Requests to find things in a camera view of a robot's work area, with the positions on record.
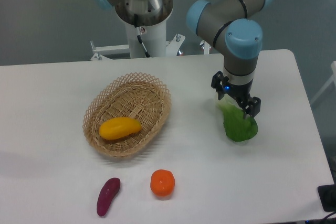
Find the wicker basket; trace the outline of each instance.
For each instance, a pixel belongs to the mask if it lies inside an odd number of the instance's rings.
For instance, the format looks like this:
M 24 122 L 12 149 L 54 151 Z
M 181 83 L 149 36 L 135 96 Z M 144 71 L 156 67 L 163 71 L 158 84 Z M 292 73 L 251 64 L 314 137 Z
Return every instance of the wicker basket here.
M 143 149 L 157 135 L 170 108 L 169 90 L 159 79 L 146 73 L 126 74 L 93 100 L 84 116 L 84 135 L 98 152 L 110 157 L 127 157 Z M 101 138 L 100 125 L 120 116 L 139 120 L 142 130 L 117 141 Z

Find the purple sweet potato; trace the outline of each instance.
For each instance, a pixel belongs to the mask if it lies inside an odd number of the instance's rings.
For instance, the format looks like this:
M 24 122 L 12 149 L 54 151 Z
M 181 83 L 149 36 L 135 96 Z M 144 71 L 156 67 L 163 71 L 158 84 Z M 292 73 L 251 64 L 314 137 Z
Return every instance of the purple sweet potato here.
M 100 217 L 106 215 L 110 208 L 112 200 L 115 198 L 120 189 L 120 179 L 110 178 L 100 191 L 97 201 L 97 214 Z

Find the black cable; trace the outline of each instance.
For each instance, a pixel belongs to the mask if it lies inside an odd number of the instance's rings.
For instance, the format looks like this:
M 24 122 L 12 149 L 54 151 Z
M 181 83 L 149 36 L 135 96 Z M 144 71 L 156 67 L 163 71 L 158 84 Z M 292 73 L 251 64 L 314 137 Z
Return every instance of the black cable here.
M 212 42 L 212 45 L 214 48 L 216 48 L 216 42 L 217 42 L 217 39 L 218 37 L 221 35 L 221 32 L 228 26 L 232 23 L 232 21 L 229 21 L 229 22 L 226 22 L 217 32 L 217 34 L 215 35 L 215 38 L 214 38 L 214 41 Z
M 241 6 L 243 7 L 245 18 L 247 18 L 248 13 L 247 13 L 247 8 L 246 8 L 246 4 L 245 4 L 244 0 L 238 0 L 238 1 L 240 2 Z
M 148 51 L 147 51 L 147 49 L 146 49 L 146 46 L 145 46 L 145 44 L 143 43 L 143 41 L 142 41 L 142 39 L 141 39 L 141 33 L 140 33 L 140 28 L 139 28 L 139 26 L 138 26 L 138 15 L 137 14 L 134 14 L 134 27 L 137 29 L 139 29 L 139 34 L 137 34 L 137 38 L 138 38 L 138 42 L 142 45 L 142 48 L 143 48 L 143 51 L 144 51 L 144 53 L 145 53 L 145 55 L 146 55 L 146 58 L 150 58 L 151 57 L 151 55 L 148 53 Z
M 326 222 L 326 220 L 330 217 L 330 216 L 333 216 L 336 214 L 336 211 L 335 212 L 332 212 L 331 214 L 328 214 L 327 216 L 325 216 L 321 221 L 320 221 L 320 224 L 324 224 Z

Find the green lettuce leaf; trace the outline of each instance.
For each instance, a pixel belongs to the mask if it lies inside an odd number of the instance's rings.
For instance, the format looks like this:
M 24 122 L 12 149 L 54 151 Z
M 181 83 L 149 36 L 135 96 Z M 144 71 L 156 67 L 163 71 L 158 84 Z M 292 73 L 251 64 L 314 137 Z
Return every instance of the green lettuce leaf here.
M 218 107 L 224 116 L 224 129 L 226 135 L 235 142 L 251 139 L 258 133 L 258 125 L 254 118 L 247 116 L 232 103 L 221 101 Z

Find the orange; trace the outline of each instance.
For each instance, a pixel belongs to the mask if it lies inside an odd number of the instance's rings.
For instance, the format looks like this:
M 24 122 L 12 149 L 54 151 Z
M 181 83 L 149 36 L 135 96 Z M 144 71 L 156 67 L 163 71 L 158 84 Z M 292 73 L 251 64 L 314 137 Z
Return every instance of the orange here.
M 175 187 L 175 178 L 169 170 L 156 170 L 151 178 L 151 190 L 160 197 L 170 195 Z

